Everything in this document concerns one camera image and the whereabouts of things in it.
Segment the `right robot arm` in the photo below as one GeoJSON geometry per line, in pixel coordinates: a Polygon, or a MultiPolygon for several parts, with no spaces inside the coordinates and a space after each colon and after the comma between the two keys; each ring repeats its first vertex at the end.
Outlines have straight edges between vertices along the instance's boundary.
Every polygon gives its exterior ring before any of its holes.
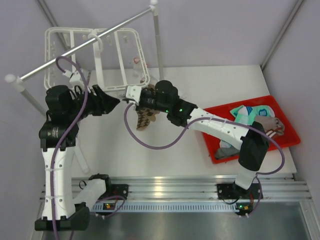
{"type": "Polygon", "coordinates": [[[136,110],[147,108],[165,113],[171,124],[184,130],[199,131],[231,144],[239,150],[240,165],[233,192],[242,199],[252,192],[251,185],[270,146],[260,123],[246,125],[211,114],[181,99],[178,89],[168,80],[159,81],[154,91],[129,85],[125,90],[124,101],[135,105],[136,110]]]}

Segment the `grey sock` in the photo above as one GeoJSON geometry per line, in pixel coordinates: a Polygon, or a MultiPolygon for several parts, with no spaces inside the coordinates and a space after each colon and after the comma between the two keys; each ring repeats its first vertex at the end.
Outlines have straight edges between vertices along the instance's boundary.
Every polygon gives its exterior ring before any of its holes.
{"type": "Polygon", "coordinates": [[[237,156],[239,153],[240,153],[240,150],[234,147],[220,147],[216,150],[214,157],[217,160],[222,160],[222,159],[237,156]]]}

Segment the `brown argyle sock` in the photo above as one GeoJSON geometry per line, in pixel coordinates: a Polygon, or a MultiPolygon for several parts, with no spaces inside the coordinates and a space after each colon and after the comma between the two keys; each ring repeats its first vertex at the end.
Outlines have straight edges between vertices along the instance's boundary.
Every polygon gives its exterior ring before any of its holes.
{"type": "Polygon", "coordinates": [[[156,84],[159,80],[152,77],[150,80],[149,80],[149,83],[146,87],[144,87],[142,90],[141,90],[141,93],[140,93],[140,97],[141,98],[147,98],[147,97],[154,97],[156,95],[156,84]]]}
{"type": "Polygon", "coordinates": [[[136,110],[136,113],[138,117],[136,130],[143,131],[150,125],[151,122],[156,121],[156,116],[160,113],[160,111],[153,110],[150,108],[142,108],[142,109],[136,110]]]}

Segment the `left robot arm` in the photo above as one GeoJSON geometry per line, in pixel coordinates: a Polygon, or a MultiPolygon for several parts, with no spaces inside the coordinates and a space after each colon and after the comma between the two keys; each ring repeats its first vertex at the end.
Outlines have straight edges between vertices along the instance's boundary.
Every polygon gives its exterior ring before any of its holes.
{"type": "Polygon", "coordinates": [[[83,91],[66,85],[46,92],[46,121],[39,131],[45,165],[45,201],[36,231],[84,231],[89,225],[90,210],[99,199],[113,194],[107,174],[92,175],[84,189],[73,197],[72,163],[77,146],[78,122],[89,115],[107,115],[120,103],[98,85],[83,91]]]}

